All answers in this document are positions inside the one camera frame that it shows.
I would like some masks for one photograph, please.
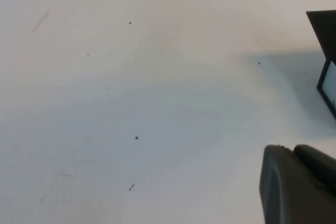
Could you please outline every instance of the black object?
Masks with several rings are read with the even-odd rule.
[[[336,160],[308,145],[266,146],[259,190],[266,224],[336,223]]]
[[[334,99],[331,101],[323,90],[323,82],[330,67],[330,63],[333,62],[336,65],[336,10],[307,12],[307,15],[326,58],[317,89],[336,119]]]

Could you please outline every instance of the scratch mark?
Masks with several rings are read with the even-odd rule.
[[[128,191],[132,190],[132,188],[135,186],[135,183],[128,189]]]
[[[68,174],[68,173],[61,173],[61,174],[58,174],[58,176],[62,176],[62,177],[71,177],[72,175],[71,175],[71,174]]]
[[[43,21],[45,21],[50,14],[50,10],[48,10],[46,13],[44,13],[44,15],[40,18],[40,20],[38,21],[38,23],[36,24],[36,26],[34,27],[33,31],[36,32],[37,29],[40,27],[40,25],[42,24]]]
[[[44,194],[43,197],[40,199],[40,202],[44,200],[44,198],[47,196],[47,194]]]

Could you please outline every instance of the black speck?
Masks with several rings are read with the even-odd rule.
[[[128,189],[128,191],[130,191],[130,190],[132,190],[132,188],[135,186],[135,184],[133,184],[131,187],[130,187],[130,189]]]

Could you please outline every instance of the white surface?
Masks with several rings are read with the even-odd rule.
[[[0,223],[263,223],[267,144],[336,155],[334,0],[0,4]]]
[[[326,77],[323,82],[322,89],[334,107],[336,99],[335,81],[336,81],[336,66],[334,62],[330,62]]]

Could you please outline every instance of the black frame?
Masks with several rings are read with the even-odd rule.
[[[322,88],[325,76],[327,75],[327,71],[328,71],[329,66],[330,66],[330,63],[331,63],[331,60],[326,60],[325,61],[323,69],[322,69],[322,73],[321,73],[321,76],[320,76],[320,79],[319,79],[319,82],[318,82],[316,88],[320,92],[320,94],[321,94],[322,98],[324,99],[325,103],[327,104],[329,110],[331,111],[332,115],[336,119],[336,109],[332,105],[332,102],[329,100],[328,96],[326,95],[326,93],[324,92],[324,90]]]
[[[336,119],[336,108],[333,106],[332,102],[329,100],[328,96],[322,88],[330,63],[336,62],[336,10],[307,12],[307,16],[326,58],[316,88],[320,92],[329,110]]]

